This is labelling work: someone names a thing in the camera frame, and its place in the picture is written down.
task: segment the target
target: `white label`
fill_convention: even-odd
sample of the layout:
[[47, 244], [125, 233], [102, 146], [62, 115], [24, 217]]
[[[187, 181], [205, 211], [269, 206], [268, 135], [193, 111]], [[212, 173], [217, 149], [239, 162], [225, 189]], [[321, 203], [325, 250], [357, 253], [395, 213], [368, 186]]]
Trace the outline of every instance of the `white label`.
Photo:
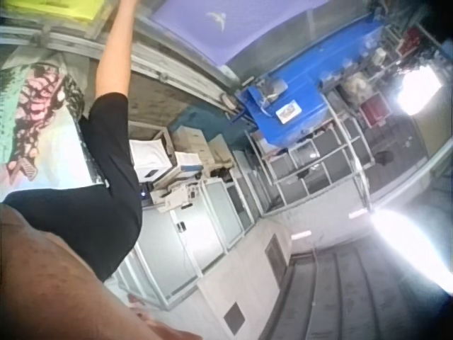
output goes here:
[[280, 121], [285, 124], [289, 120], [293, 119], [295, 116], [299, 115], [302, 112], [302, 109], [297, 105], [296, 101], [283, 106], [281, 109], [277, 110], [277, 117]]

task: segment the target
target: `bright light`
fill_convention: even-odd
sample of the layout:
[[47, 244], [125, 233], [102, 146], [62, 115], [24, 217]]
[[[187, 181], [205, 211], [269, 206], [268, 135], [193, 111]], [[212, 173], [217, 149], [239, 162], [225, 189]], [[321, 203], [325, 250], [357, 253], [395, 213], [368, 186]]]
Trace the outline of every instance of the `bright light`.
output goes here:
[[430, 66], [407, 73], [403, 79], [403, 90], [398, 96], [401, 108], [409, 115], [419, 113], [442, 87]]
[[297, 239], [303, 239], [303, 238], [308, 237], [308, 236], [311, 236], [311, 231], [310, 230], [307, 230], [306, 232], [300, 232], [299, 234], [291, 235], [291, 239], [293, 241], [295, 241]]
[[453, 274], [436, 254], [428, 238], [405, 216], [388, 210], [373, 214], [380, 235], [418, 271], [453, 294]]

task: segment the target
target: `yellow panel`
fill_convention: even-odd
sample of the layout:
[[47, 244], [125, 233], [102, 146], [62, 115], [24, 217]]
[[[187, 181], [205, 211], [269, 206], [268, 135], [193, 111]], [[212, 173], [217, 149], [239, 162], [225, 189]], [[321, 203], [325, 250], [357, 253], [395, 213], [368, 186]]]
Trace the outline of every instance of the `yellow panel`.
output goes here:
[[6, 0], [10, 9], [34, 11], [76, 20], [92, 21], [104, 0]]

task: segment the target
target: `person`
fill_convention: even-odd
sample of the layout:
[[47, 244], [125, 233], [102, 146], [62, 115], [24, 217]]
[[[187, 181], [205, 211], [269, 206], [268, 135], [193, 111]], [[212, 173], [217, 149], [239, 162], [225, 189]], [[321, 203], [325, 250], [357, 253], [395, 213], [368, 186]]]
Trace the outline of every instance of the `person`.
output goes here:
[[[9, 71], [33, 76], [18, 95], [15, 130], [10, 134], [13, 148], [7, 142], [0, 148], [6, 162], [4, 188], [25, 183], [8, 192], [0, 204], [2, 339], [201, 339], [137, 316], [103, 285], [134, 246], [142, 224], [139, 183], [127, 138], [137, 1], [120, 1], [96, 72], [96, 99], [88, 118], [81, 117], [82, 106], [74, 100], [80, 98], [74, 96], [78, 93], [74, 82], [60, 76], [59, 69], [39, 64]], [[94, 158], [91, 175], [94, 169], [105, 180], [59, 190], [33, 188], [48, 172], [40, 168], [50, 155], [42, 151], [42, 136], [62, 119], [63, 108], [80, 118], [76, 125], [81, 143]], [[10, 116], [4, 115], [4, 121]], [[66, 153], [75, 157], [71, 152], [78, 148]]]

